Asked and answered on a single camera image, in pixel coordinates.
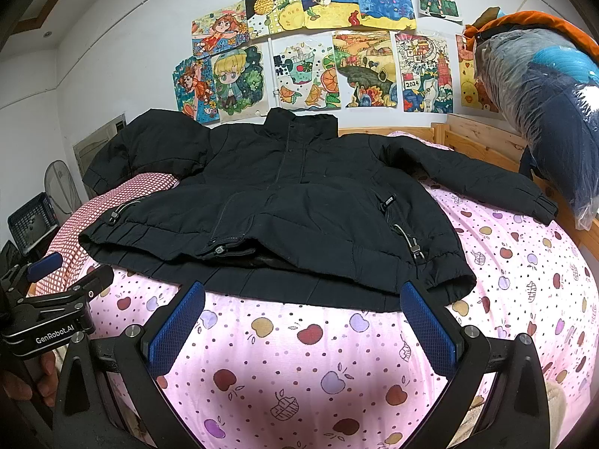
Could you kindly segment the left human hand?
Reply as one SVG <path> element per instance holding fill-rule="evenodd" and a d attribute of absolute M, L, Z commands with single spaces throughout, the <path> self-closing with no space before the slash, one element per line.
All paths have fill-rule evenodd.
<path fill-rule="evenodd" d="M 58 389 L 58 371 L 54 352 L 47 352 L 33 363 L 40 369 L 39 376 L 31 376 L 30 380 L 37 384 L 37 393 L 44 399 L 46 406 L 55 406 Z M 15 374 L 1 373 L 1 385 L 7 396 L 17 401 L 29 401 L 36 393 L 33 388 Z"/>

